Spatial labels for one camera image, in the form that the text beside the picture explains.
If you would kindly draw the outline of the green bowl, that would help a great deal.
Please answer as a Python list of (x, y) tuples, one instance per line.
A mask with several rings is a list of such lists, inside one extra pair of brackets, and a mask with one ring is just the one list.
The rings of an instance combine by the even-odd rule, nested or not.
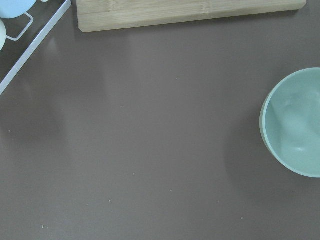
[(281, 80), (267, 95), (259, 115), (262, 140), (292, 172), (320, 176), (320, 69), (306, 68)]

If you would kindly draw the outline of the pale cream cup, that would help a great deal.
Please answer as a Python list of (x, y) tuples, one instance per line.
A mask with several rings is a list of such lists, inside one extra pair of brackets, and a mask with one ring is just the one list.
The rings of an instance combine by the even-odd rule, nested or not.
[(5, 45), (7, 39), (7, 30), (4, 22), (0, 19), (0, 51)]

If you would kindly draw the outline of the bamboo cutting board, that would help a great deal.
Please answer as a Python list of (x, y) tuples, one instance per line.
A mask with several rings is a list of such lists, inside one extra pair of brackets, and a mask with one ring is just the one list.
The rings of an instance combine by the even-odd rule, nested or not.
[(305, 0), (78, 0), (83, 33), (300, 10)]

